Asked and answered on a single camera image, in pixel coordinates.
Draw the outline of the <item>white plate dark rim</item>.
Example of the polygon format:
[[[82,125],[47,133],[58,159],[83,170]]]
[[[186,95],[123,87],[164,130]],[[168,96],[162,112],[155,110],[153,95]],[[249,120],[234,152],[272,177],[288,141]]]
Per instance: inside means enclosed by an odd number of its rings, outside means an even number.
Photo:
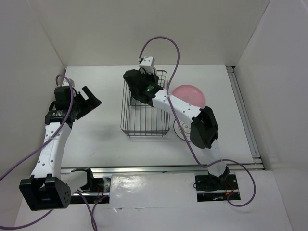
[[[178,138],[180,138],[183,141],[187,139],[188,142],[191,142],[191,139],[190,139],[191,128],[189,125],[187,125],[186,123],[180,120],[180,126],[179,126],[177,121],[174,120],[173,130]]]

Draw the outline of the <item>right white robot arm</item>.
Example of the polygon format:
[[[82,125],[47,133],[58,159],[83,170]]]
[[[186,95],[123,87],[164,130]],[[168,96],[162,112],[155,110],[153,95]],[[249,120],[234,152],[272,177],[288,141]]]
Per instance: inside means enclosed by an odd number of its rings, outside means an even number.
[[[207,165],[210,183],[216,189],[222,188],[227,182],[229,168],[222,160],[218,146],[218,124],[213,110],[206,106],[200,108],[191,105],[158,85],[158,77],[140,70],[129,70],[123,75],[132,97],[153,108],[173,113],[174,117],[190,126],[191,143],[208,155]]]

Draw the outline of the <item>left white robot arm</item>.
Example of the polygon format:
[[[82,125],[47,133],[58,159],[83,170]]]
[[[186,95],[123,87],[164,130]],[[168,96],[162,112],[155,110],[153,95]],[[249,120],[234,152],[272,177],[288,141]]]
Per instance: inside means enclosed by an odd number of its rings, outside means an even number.
[[[64,149],[73,123],[97,108],[101,101],[88,87],[82,88],[87,99],[69,86],[56,87],[55,101],[45,116],[45,139],[38,162],[28,179],[22,179],[19,189],[32,211],[67,208],[71,196],[81,189],[90,192],[95,186],[89,168],[77,168],[61,177]]]

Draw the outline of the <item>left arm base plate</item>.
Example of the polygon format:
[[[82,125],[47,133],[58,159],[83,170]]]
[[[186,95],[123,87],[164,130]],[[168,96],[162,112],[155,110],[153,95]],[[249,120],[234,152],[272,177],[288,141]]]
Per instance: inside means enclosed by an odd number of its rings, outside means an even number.
[[[90,184],[79,187],[71,196],[71,205],[84,204],[84,200],[78,193],[81,193],[87,202],[91,204],[108,204],[110,203],[111,176],[94,177]]]

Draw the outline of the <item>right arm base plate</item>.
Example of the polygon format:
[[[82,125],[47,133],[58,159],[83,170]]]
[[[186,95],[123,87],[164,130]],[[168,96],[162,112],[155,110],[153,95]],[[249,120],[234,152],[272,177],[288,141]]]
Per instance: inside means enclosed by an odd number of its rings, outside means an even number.
[[[235,174],[228,175],[223,183],[215,181],[209,175],[195,175],[197,202],[215,202],[229,200],[240,200],[239,186]]]

